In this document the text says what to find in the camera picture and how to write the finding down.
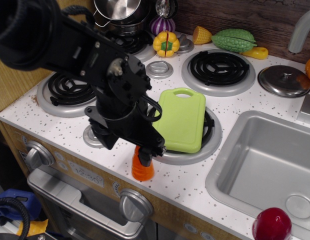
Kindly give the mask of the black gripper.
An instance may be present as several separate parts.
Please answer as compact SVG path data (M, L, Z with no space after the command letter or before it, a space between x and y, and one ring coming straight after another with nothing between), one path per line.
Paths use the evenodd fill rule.
M110 115L110 110L104 111L100 102L86 107L84 112L93 134L107 149L112 149L119 138L140 146L138 158L144 167L151 165L152 156L162 156L166 151L164 138L153 127L163 110L152 99L141 99L120 117Z

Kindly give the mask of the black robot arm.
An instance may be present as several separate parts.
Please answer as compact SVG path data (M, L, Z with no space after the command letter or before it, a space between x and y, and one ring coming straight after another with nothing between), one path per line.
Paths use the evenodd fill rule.
M55 0L0 0L0 60L21 71L48 69L91 85L96 105L85 109L93 133L107 148L118 139L139 147L140 163L148 167L162 156L165 140L154 129L147 96L150 78L135 56L94 28L83 6L60 9Z

